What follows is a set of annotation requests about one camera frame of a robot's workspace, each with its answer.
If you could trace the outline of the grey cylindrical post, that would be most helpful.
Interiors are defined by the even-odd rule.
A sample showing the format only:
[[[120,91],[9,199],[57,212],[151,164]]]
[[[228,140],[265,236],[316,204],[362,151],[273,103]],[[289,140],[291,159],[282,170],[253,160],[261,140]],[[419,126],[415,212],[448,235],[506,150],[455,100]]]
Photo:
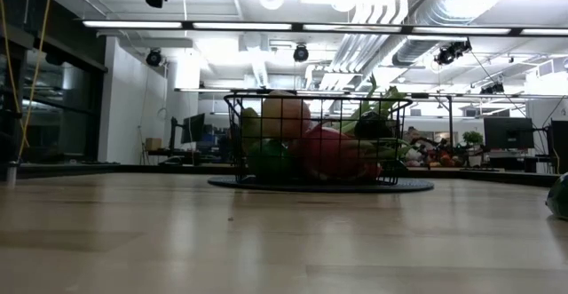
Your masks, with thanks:
[[[16,161],[10,161],[7,163],[6,168],[6,186],[10,189],[14,189],[17,181],[19,163]]]

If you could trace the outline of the long linear ceiling light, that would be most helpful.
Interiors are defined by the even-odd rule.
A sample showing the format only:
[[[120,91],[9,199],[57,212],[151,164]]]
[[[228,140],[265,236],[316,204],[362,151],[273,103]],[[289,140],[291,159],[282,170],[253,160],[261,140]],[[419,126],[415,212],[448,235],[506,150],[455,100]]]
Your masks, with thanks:
[[[308,97],[374,97],[381,98],[384,97],[386,91],[374,91],[370,96],[368,92],[364,91],[311,91],[311,90],[274,90],[274,89],[221,89],[221,88],[211,88],[211,89],[185,89],[185,88],[175,88],[174,91],[179,92],[191,92],[191,93],[213,93],[213,94],[258,94],[267,95],[272,91],[284,91],[295,95],[302,95]],[[458,99],[568,99],[568,94],[559,95],[545,95],[545,94],[525,94],[525,93],[498,93],[498,94],[469,94],[469,93],[449,93],[449,92],[410,92],[403,91],[403,94],[408,98],[413,99],[434,99],[434,98],[445,98],[453,97]]]
[[[252,21],[85,20],[97,30],[181,30],[208,32],[290,32],[400,36],[568,37],[568,27],[416,26],[396,24]]]

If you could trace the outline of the watermelon slice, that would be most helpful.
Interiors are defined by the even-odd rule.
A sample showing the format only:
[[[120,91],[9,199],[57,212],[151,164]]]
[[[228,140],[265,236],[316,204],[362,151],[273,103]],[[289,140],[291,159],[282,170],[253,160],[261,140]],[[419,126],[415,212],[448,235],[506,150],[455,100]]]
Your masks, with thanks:
[[[545,204],[554,217],[568,221],[568,172],[550,188]]]

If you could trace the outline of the pile of colourful toys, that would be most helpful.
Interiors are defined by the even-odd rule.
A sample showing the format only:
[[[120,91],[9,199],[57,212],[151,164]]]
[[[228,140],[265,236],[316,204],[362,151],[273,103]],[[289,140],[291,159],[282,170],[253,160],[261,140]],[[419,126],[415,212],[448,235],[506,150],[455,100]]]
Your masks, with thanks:
[[[465,164],[467,150],[458,144],[452,147],[447,139],[434,141],[416,138],[410,142],[410,149],[404,156],[406,167],[462,167]]]

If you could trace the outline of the magenta round fruit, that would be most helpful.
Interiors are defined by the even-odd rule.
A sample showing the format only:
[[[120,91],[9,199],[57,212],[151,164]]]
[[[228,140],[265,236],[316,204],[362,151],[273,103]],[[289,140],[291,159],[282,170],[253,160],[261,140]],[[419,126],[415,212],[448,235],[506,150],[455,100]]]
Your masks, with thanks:
[[[365,163],[363,165],[361,179],[375,181],[378,180],[382,174],[383,168],[379,163]]]

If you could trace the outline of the pink white peach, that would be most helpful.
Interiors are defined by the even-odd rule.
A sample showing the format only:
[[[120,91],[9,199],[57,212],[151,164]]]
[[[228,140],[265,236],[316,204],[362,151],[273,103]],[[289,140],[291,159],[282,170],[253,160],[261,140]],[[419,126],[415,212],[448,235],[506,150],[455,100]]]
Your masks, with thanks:
[[[298,139],[311,128],[307,103],[287,91],[271,91],[262,104],[262,133],[272,139]]]

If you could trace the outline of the small green avocado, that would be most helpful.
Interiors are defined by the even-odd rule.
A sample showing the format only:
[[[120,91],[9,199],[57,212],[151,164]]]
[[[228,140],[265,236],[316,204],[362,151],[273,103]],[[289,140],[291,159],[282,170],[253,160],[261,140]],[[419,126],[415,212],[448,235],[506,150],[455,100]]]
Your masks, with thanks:
[[[359,139],[382,139],[393,138],[394,132],[389,120],[370,110],[356,122],[354,135]]]

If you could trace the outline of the black metal table frame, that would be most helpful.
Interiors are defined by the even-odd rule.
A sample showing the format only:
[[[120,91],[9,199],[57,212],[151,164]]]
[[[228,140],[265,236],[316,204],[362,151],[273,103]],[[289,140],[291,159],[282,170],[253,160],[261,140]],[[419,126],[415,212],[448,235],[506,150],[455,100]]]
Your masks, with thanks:
[[[238,174],[238,170],[231,166],[191,167],[127,164],[23,164],[17,167],[16,170],[18,179],[39,179],[108,173],[225,175],[235,177]],[[400,179],[465,179],[532,187],[551,187],[559,178],[558,174],[523,173],[515,171],[465,171],[455,168],[436,168],[434,170],[411,168],[403,171],[386,171],[383,173],[383,176],[386,177],[388,174],[395,174]]]

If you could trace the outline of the black computer monitor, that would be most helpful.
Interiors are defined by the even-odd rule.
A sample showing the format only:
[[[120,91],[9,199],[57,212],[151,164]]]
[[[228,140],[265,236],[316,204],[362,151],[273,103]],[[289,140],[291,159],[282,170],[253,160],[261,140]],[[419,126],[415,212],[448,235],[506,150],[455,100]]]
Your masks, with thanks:
[[[490,149],[534,148],[530,118],[486,117],[484,131],[485,146]]]
[[[204,133],[205,115],[198,114],[187,117],[182,122],[181,144],[196,143],[202,141]]]
[[[568,172],[568,121],[552,121],[550,152],[556,159],[556,171]]]

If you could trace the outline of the person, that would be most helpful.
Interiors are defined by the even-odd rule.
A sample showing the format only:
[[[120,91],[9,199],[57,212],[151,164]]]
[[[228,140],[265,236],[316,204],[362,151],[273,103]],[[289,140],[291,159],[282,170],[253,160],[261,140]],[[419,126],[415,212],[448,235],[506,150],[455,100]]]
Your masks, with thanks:
[[[403,134],[403,140],[411,146],[415,145],[420,139],[422,139],[422,135],[414,126],[409,126]]]

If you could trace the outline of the white green leek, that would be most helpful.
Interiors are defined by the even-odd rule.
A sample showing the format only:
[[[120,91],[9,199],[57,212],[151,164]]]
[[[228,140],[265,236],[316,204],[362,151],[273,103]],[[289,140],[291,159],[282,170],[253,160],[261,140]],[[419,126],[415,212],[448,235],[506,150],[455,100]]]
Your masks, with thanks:
[[[376,80],[370,77],[371,89],[368,94],[371,96],[376,90]],[[410,145],[401,138],[400,134],[400,114],[404,113],[404,108],[409,105],[406,95],[401,93],[396,86],[391,86],[384,97],[374,98],[365,97],[358,101],[359,107],[339,125],[341,133],[359,139],[354,135],[354,128],[359,118],[367,111],[373,110],[390,121],[394,137],[382,139],[360,139],[372,143],[377,150],[378,159],[382,161],[402,159],[410,149]]]

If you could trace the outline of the pink dragon fruit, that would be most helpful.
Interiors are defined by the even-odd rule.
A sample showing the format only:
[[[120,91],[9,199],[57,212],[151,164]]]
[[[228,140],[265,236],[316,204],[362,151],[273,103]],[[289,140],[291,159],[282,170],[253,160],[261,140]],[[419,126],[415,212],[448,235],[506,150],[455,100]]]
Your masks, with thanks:
[[[354,181],[365,163],[380,163],[372,143],[318,125],[288,146],[304,172],[316,180]]]

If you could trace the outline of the bright green lime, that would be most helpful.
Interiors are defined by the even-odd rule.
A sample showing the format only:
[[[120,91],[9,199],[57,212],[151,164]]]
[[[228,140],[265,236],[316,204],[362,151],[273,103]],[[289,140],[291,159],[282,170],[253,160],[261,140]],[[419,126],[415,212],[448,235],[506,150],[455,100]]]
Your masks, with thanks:
[[[284,178],[294,169],[287,148],[275,139],[262,139],[252,144],[247,152],[247,166],[258,179]]]

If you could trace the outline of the dark round mat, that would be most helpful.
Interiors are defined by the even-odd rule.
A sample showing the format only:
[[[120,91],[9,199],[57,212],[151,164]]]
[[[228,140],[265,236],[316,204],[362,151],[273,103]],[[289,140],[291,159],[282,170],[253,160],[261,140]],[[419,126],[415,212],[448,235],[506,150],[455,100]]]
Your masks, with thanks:
[[[397,184],[336,184],[330,182],[311,183],[290,181],[284,183],[257,182],[255,177],[247,177],[239,182],[233,176],[216,176],[208,179],[215,187],[273,191],[286,193],[322,193],[322,194],[404,194],[425,192],[434,189],[434,184],[422,179],[399,179]]]

